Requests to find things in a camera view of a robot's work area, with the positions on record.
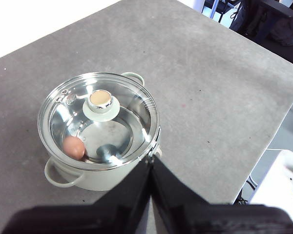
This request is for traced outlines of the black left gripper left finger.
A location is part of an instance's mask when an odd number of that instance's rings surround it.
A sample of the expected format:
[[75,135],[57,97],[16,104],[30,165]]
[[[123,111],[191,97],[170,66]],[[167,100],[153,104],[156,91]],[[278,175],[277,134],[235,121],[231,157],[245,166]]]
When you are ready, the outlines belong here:
[[92,204],[36,206],[16,212],[4,234],[133,234],[150,199],[152,158],[146,156]]

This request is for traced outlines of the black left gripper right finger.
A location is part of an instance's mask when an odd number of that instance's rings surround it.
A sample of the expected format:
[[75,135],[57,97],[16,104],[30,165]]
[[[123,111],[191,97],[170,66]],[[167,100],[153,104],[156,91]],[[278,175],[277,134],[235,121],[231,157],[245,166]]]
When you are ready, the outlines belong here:
[[150,179],[152,198],[170,234],[293,234],[293,221],[282,209],[210,204],[156,156]]

